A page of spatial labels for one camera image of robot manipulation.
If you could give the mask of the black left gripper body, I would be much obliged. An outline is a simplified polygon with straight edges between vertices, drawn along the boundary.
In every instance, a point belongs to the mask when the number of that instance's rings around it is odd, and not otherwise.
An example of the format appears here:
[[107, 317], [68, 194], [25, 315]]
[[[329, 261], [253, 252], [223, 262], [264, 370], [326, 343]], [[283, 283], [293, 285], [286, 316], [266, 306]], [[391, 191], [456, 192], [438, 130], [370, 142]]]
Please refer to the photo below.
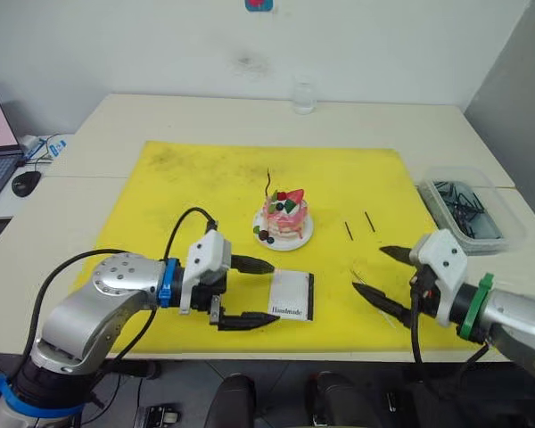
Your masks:
[[191, 291], [190, 308], [200, 312], [209, 312], [214, 296], [221, 296], [226, 292], [227, 271], [206, 270]]

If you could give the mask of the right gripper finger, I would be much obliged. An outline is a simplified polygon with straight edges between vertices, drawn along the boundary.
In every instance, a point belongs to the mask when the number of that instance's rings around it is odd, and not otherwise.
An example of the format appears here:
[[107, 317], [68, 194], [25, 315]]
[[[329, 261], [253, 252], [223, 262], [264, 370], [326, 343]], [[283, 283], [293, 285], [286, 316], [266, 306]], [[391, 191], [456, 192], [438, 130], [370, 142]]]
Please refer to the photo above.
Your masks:
[[379, 248], [381, 252], [404, 264], [412, 264], [410, 258], [411, 249], [398, 245], [387, 245]]
[[352, 283], [354, 289], [360, 294], [368, 303], [375, 308], [380, 309], [386, 314], [396, 318], [406, 328], [411, 328], [411, 310], [404, 307], [402, 304], [392, 300], [386, 294], [373, 286], [362, 283]]

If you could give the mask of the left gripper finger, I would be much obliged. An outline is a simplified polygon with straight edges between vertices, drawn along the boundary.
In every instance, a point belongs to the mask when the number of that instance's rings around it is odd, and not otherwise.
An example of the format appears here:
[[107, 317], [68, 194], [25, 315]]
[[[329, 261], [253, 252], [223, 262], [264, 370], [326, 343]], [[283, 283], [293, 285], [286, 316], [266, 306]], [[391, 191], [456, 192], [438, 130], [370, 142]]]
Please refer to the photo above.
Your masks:
[[210, 325], [219, 331], [250, 331], [278, 321], [279, 316], [264, 312], [242, 312], [240, 315], [227, 315], [221, 305], [219, 295], [213, 295], [210, 303]]
[[231, 268], [250, 275], [266, 275], [276, 270], [273, 265], [263, 259], [236, 254], [231, 256]]

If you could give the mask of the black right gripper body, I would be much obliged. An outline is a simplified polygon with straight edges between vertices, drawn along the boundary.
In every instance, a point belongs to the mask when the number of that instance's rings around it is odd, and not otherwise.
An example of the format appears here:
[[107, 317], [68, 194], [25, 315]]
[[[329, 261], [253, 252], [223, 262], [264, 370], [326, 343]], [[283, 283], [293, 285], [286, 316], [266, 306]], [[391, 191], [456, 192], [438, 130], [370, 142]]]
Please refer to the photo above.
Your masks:
[[440, 305], [440, 290], [436, 285], [438, 277], [427, 266], [421, 266], [410, 280], [411, 309], [436, 318]]

